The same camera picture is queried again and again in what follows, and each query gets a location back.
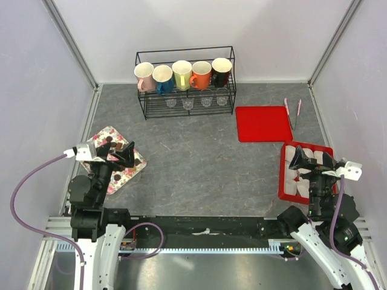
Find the yellow-green mug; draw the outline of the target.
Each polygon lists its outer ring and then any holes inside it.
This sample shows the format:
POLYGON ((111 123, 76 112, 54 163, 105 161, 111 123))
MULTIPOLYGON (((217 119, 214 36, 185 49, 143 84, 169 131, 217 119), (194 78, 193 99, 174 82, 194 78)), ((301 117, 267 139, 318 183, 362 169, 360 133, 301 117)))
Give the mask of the yellow-green mug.
POLYGON ((175 85, 180 91, 190 88, 190 78, 192 75, 192 64, 186 60, 179 60, 172 64, 175 85))

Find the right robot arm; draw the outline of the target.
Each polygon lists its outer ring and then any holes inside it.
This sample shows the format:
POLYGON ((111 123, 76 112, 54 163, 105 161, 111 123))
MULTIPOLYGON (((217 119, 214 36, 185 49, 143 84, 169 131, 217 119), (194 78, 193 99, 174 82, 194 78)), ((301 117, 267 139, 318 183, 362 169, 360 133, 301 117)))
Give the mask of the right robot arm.
POLYGON ((295 206, 278 216, 277 230, 292 237, 316 261, 334 289, 381 289, 368 262, 355 220, 360 216, 354 198, 345 193, 345 181, 358 181, 362 165, 323 153, 322 163, 296 146, 293 170, 305 169, 309 182, 308 214, 295 206))

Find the orange mug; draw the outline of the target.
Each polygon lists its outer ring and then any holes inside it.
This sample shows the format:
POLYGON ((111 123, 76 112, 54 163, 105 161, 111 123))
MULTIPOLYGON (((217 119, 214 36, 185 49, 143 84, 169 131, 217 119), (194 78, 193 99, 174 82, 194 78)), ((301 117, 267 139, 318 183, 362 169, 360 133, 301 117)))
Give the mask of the orange mug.
POLYGON ((209 62, 198 61, 192 65, 192 76, 190 86, 199 90, 204 90, 209 86, 212 66, 209 62))

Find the red box lid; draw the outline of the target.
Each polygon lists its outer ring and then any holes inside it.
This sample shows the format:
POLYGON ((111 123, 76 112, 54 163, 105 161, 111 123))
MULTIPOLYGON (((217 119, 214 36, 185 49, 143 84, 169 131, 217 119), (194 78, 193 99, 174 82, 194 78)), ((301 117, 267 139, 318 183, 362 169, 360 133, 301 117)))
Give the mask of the red box lid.
POLYGON ((293 140, 284 106, 238 106, 235 112, 238 139, 242 143, 293 140))

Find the red chocolate box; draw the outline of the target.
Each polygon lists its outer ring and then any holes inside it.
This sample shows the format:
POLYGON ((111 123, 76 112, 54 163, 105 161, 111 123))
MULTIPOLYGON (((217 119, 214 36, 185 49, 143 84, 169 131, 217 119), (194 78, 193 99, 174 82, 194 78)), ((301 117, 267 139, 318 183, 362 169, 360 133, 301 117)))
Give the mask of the red chocolate box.
POLYGON ((280 162, 279 162, 278 198, 283 200, 283 201, 290 201, 290 202, 295 202, 298 204, 308 205, 309 204, 308 195, 303 197, 302 195, 297 195, 296 194, 297 191, 293 191, 294 194, 288 194, 285 191, 285 184, 287 183, 287 181, 290 180, 286 174, 287 167, 285 166, 286 152, 287 152, 286 147, 287 146, 296 147, 298 145, 300 145, 302 148, 311 149, 312 152, 314 152, 314 151, 326 152, 331 157, 334 156, 334 150, 331 147, 321 146, 321 145, 317 145, 317 144, 310 144, 310 143, 302 143, 302 142, 298 142, 298 141, 286 141, 281 148, 280 162))

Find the floral serving tray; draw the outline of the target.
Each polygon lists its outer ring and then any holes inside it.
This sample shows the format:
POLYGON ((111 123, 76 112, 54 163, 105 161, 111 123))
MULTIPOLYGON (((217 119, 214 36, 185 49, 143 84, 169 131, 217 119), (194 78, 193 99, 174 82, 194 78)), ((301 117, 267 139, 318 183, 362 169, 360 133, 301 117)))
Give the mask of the floral serving tray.
MULTIPOLYGON (((111 143, 110 150, 122 150, 125 145, 129 144, 122 134, 120 134, 114 127, 107 126, 100 130, 97 134, 88 139, 92 141, 96 149, 108 142, 111 143)), ((113 171, 111 175, 111 182, 109 183, 107 195, 113 195, 117 190, 127 184, 135 175, 143 170, 147 165, 147 161, 134 149, 134 166, 125 167, 122 171, 113 171)))

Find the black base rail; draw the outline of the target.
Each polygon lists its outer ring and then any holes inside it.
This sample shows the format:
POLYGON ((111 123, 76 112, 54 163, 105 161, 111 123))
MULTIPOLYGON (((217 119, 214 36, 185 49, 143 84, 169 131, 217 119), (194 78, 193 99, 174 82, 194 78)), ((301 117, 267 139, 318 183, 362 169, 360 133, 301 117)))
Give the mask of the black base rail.
POLYGON ((266 248, 269 242, 295 243, 275 217, 132 216, 130 226, 150 222, 164 235, 164 249, 266 248))

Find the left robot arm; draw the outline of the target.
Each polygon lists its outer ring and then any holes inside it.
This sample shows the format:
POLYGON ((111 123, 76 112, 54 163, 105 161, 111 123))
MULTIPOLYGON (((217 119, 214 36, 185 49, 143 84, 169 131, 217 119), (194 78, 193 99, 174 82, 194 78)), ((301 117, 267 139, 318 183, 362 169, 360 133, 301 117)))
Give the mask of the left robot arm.
POLYGON ((65 151, 67 157, 89 164, 87 175, 77 175, 68 184, 71 237, 81 252, 76 259, 75 280, 84 289, 113 289, 121 241, 132 233, 128 209, 106 208, 104 201, 113 172, 133 167, 134 142, 113 149, 107 142, 96 147, 92 141, 65 151))

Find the pink mug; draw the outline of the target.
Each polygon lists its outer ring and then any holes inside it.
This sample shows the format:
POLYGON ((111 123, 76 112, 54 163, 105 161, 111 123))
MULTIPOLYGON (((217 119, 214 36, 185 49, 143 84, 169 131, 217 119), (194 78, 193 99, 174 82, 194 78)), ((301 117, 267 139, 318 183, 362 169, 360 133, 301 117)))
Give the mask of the pink mug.
POLYGON ((154 71, 153 64, 142 62, 134 68, 134 75, 137 79, 137 89, 140 92, 151 92, 155 90, 156 84, 152 73, 154 71))

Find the clear glass cup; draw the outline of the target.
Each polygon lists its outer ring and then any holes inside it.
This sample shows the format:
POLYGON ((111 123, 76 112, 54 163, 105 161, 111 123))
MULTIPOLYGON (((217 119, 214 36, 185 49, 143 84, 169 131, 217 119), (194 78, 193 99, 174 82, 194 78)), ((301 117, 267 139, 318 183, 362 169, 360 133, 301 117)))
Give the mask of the clear glass cup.
POLYGON ((218 96, 216 102, 218 106, 225 106, 227 104, 229 97, 228 96, 218 96))
POLYGON ((185 97, 185 98, 181 99, 181 102, 182 102, 183 108, 187 111, 192 110, 194 107, 194 99, 193 98, 185 97))
POLYGON ((213 97, 201 97, 201 104, 205 108, 209 108, 212 105, 212 100, 213 100, 213 97))
POLYGON ((175 98, 166 99, 166 105, 169 108, 174 108, 177 104, 177 100, 175 98))

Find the black and red mug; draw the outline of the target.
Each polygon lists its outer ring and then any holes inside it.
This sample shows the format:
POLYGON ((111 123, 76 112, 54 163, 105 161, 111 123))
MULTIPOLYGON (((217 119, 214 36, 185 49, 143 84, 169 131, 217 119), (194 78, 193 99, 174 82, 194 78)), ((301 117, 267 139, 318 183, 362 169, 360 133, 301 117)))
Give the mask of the black and red mug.
POLYGON ((211 84, 216 88, 226 86, 231 69, 232 62, 229 59, 223 57, 214 59, 212 61, 211 84))

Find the blue mug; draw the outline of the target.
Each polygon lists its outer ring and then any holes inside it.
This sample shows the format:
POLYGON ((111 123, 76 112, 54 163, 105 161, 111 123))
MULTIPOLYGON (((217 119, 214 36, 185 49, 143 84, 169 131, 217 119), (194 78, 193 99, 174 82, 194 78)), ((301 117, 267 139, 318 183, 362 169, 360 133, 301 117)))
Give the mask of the blue mug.
POLYGON ((156 91, 158 95, 169 94, 174 89, 173 70, 168 65, 159 65, 154 68, 152 73, 153 79, 156 81, 156 91))

